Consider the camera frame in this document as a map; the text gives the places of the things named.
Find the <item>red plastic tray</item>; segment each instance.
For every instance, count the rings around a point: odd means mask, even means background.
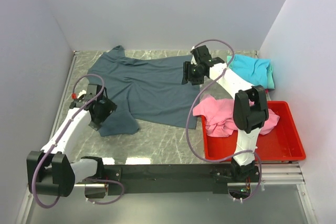
[[[256,152],[262,161],[297,161],[306,158],[299,134],[287,102],[268,101],[268,108],[280,116],[277,126],[266,135],[259,135]],[[207,159],[220,159],[236,150],[238,132],[229,137],[206,135],[205,117],[202,116],[204,151]]]

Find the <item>turquoise cloth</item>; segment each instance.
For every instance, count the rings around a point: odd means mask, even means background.
[[[255,59],[245,55],[235,55],[229,65],[234,73],[253,85],[262,85],[265,89],[274,89],[273,66],[267,59]]]

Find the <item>white wall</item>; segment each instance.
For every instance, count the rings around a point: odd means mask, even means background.
[[[103,50],[191,48],[212,37],[259,49],[285,0],[47,1],[73,49]]]
[[[275,100],[291,108],[301,163],[320,223],[335,222],[336,0],[286,0],[260,55],[274,63]]]
[[[0,223],[14,223],[26,157],[49,139],[73,52],[44,0],[0,7]]]

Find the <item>gray floor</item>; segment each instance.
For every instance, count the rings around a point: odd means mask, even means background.
[[[58,125],[64,120],[71,102],[71,91],[74,82],[87,73],[103,51],[79,51],[76,53],[76,62],[71,73],[66,98],[63,103],[62,113]],[[245,54],[256,57],[256,52],[238,51],[237,54]],[[136,59],[157,59],[170,56],[188,55],[187,50],[126,50],[125,55]],[[213,57],[222,57],[226,60],[228,51],[211,51]],[[77,91],[86,89],[88,81],[82,80]],[[218,84],[213,85],[209,91],[215,98],[230,98],[229,94]],[[77,140],[76,146],[70,156],[71,161],[77,161],[83,156],[100,156],[113,158],[116,164],[186,164],[201,163],[192,152],[185,140],[184,128],[156,124],[138,120],[141,129],[134,135],[117,135],[101,137],[98,132],[87,127]],[[190,137],[195,149],[204,153],[202,124],[199,120],[195,130],[190,130]]]
[[[75,80],[86,74],[102,53],[76,53],[58,125],[68,111]],[[227,55],[226,51],[211,53],[213,57],[225,58]],[[256,57],[254,51],[237,53]],[[156,59],[186,55],[188,51],[126,51],[125,54],[137,59]],[[76,90],[85,89],[86,85],[87,81],[83,80]],[[214,85],[209,93],[218,99],[229,97],[218,85]],[[139,125],[141,129],[134,135],[109,137],[100,137],[98,132],[86,127],[72,151],[70,161],[92,155],[116,164],[201,163],[189,150],[183,128],[140,120]],[[190,130],[190,136],[195,149],[203,154],[200,121],[195,130]],[[125,195],[115,204],[98,206],[85,202],[83,189],[75,188],[68,198],[60,199],[52,209],[42,209],[33,203],[27,223],[307,223],[296,185],[265,186],[265,189],[242,205],[232,202],[227,195],[184,193]],[[41,200],[47,204],[53,198],[41,196]]]

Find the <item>marble tabletop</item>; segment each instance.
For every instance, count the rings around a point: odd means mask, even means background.
[[[66,87],[65,98],[57,119],[58,128],[67,114],[71,103],[71,91],[74,82],[87,73],[88,69],[100,57],[103,51],[77,51],[70,79]],[[211,51],[213,57],[226,60],[226,50]],[[257,57],[254,50],[237,51],[250,57]],[[188,50],[126,50],[126,57],[136,59],[158,59],[190,54]],[[83,79],[76,87],[79,92],[86,89],[88,81]],[[230,98],[229,94],[218,84],[214,84],[205,93],[210,93],[217,99]],[[163,124],[138,120],[140,130],[133,135],[115,135],[101,137],[98,132],[87,126],[80,134],[69,157],[71,162],[78,161],[83,156],[99,156],[109,164],[191,164],[202,163],[190,151],[185,129]],[[195,150],[204,155],[202,123],[198,119],[195,130],[189,130],[191,143]]]

